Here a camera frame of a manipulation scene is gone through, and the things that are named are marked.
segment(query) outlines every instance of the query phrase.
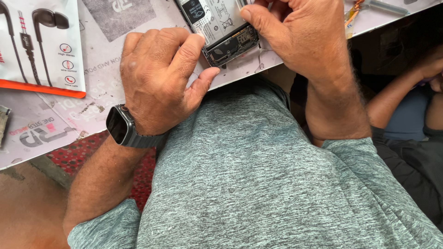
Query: forearm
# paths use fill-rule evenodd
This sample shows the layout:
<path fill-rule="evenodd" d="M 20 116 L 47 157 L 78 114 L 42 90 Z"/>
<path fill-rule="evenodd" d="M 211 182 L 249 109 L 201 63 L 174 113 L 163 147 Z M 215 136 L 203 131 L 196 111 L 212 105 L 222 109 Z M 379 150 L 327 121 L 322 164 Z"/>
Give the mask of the forearm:
<path fill-rule="evenodd" d="M 66 236 L 77 224 L 104 214 L 127 198 L 134 165 L 147 150 L 123 147 L 108 137 L 71 185 L 63 221 Z"/>
<path fill-rule="evenodd" d="M 434 130 L 443 130 L 443 93 L 436 93 L 426 113 L 426 126 Z"/>
<path fill-rule="evenodd" d="M 350 68 L 328 82 L 309 81 L 306 120 L 315 145 L 371 136 L 369 120 Z"/>
<path fill-rule="evenodd" d="M 422 79 L 417 71 L 412 70 L 389 83 L 367 105 L 371 125 L 386 128 L 401 100 Z"/>

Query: earphone packaging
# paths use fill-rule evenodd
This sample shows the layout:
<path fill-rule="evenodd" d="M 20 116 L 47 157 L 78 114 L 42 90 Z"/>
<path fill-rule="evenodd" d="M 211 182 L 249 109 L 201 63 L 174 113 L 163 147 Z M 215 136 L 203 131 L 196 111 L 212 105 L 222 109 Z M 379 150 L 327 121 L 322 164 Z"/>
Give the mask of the earphone packaging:
<path fill-rule="evenodd" d="M 85 96 L 77 0 L 0 0 L 0 87 Z"/>

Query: dark clothing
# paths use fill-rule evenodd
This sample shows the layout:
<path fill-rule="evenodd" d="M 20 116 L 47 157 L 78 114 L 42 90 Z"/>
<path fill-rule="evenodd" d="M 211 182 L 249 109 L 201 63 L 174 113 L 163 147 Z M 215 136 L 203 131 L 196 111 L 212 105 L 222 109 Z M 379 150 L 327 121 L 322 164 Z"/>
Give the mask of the dark clothing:
<path fill-rule="evenodd" d="M 392 140 L 372 127 L 373 143 L 397 181 L 443 231 L 443 130 L 423 129 L 428 141 Z"/>

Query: smartwatch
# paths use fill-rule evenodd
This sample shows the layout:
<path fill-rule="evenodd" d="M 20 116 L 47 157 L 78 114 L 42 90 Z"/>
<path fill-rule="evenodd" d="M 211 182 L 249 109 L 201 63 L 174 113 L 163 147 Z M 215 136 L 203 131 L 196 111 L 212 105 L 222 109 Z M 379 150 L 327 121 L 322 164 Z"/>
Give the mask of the smartwatch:
<path fill-rule="evenodd" d="M 144 136 L 137 134 L 134 118 L 125 105 L 115 105 L 106 119 L 106 128 L 118 145 L 134 148 L 150 148 L 159 145 L 165 134 Z"/>

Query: phone battery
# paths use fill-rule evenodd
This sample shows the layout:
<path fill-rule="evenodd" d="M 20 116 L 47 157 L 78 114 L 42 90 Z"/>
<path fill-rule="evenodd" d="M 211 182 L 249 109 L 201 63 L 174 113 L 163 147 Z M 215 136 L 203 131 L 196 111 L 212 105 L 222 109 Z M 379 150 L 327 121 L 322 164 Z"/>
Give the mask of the phone battery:
<path fill-rule="evenodd" d="M 215 46 L 247 22 L 240 17 L 237 0 L 181 0 L 196 33 L 205 36 L 206 48 Z"/>

